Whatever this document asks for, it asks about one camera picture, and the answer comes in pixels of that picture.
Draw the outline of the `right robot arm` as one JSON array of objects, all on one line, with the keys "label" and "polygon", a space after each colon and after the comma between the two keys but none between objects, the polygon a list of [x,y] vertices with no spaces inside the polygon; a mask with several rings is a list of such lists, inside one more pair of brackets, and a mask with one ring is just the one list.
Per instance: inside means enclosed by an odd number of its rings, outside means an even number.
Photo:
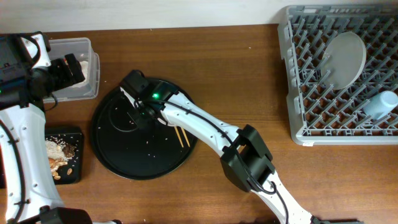
[{"label": "right robot arm", "polygon": [[322,220],[306,211],[284,187],[272,164],[273,156],[259,132],[225,123],[202,110],[175,85],[146,78],[132,70],[120,90],[144,119],[179,127],[203,141],[220,157],[227,179],[256,194],[280,223],[315,224]]}]

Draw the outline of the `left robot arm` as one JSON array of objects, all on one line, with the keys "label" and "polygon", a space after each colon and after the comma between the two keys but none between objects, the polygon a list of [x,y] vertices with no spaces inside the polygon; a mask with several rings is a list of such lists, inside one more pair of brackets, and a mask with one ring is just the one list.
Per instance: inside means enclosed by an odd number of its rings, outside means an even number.
[{"label": "left robot arm", "polygon": [[91,223],[67,208],[53,181],[45,147],[43,100],[83,82],[73,54],[50,60],[42,32],[1,37],[1,155],[6,177],[7,223]]}]

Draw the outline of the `white tissue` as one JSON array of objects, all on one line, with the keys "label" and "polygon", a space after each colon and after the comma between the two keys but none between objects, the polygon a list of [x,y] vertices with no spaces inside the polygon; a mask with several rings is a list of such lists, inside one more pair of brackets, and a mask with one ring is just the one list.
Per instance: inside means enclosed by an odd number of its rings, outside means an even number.
[{"label": "white tissue", "polygon": [[89,63],[88,63],[88,61],[81,61],[80,65],[81,65],[81,70],[82,70],[85,80],[83,82],[75,84],[75,87],[77,87],[77,88],[84,86],[88,82],[88,65],[89,65]]}]

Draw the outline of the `orange carrot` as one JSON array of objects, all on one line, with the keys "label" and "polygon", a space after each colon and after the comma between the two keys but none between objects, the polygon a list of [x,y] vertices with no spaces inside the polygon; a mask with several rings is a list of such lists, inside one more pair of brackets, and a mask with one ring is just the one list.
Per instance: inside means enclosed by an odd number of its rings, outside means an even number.
[{"label": "orange carrot", "polygon": [[49,160],[50,167],[53,167],[57,164],[57,161],[55,159],[48,158],[48,160]]}]

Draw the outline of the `wooden chopstick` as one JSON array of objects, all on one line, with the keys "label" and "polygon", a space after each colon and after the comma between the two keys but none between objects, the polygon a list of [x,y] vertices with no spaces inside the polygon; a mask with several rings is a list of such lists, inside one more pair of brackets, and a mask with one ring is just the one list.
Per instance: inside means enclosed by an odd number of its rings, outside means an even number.
[{"label": "wooden chopstick", "polygon": [[178,127],[177,127],[177,126],[174,126],[174,130],[175,130],[175,132],[176,132],[176,135],[177,135],[177,138],[178,138],[178,140],[179,140],[179,143],[180,143],[181,147],[184,148],[181,135],[180,135],[180,133],[179,133],[179,131],[178,131]]},{"label": "wooden chopstick", "polygon": [[183,128],[181,128],[181,130],[182,130],[183,136],[184,136],[184,138],[186,140],[186,143],[187,143],[188,147],[190,147],[190,142],[189,142],[189,140],[187,138],[187,134],[186,134],[185,130]]}]

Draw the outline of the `light blue cup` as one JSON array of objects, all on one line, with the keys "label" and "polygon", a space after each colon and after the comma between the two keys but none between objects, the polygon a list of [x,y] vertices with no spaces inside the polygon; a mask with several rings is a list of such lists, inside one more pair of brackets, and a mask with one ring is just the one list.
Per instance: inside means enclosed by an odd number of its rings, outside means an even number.
[{"label": "light blue cup", "polygon": [[372,97],[363,108],[364,114],[372,119],[380,119],[397,106],[398,97],[393,91],[383,91]]}]

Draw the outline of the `rice and food scraps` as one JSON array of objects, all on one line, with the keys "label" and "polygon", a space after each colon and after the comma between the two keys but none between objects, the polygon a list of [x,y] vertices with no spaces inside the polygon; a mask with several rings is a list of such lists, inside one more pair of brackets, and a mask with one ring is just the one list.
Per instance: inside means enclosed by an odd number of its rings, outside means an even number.
[{"label": "rice and food scraps", "polygon": [[57,164],[53,167],[50,167],[50,171],[52,173],[52,177],[54,180],[60,180],[62,178],[62,174],[60,169],[66,167],[69,164],[71,159],[66,159],[62,149],[70,143],[67,143],[63,139],[59,138],[48,138],[45,140],[45,147],[47,150],[48,158],[55,159]]}]

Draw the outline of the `grey plate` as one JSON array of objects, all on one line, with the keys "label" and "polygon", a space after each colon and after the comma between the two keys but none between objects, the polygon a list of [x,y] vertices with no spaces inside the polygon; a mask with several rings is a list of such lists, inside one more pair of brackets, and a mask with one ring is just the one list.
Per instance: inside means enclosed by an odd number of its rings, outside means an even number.
[{"label": "grey plate", "polygon": [[337,35],[328,44],[320,64],[320,83],[334,90],[351,86],[362,73],[366,62],[366,47],[353,32]]}]

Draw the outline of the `brown food chunk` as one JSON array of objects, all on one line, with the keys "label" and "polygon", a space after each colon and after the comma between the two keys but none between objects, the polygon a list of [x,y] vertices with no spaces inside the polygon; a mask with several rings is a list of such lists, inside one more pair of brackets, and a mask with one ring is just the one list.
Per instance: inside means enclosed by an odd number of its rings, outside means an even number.
[{"label": "brown food chunk", "polygon": [[75,155],[75,146],[72,146],[71,144],[67,144],[63,149],[62,152],[64,153],[64,156],[66,159],[71,159]]}]

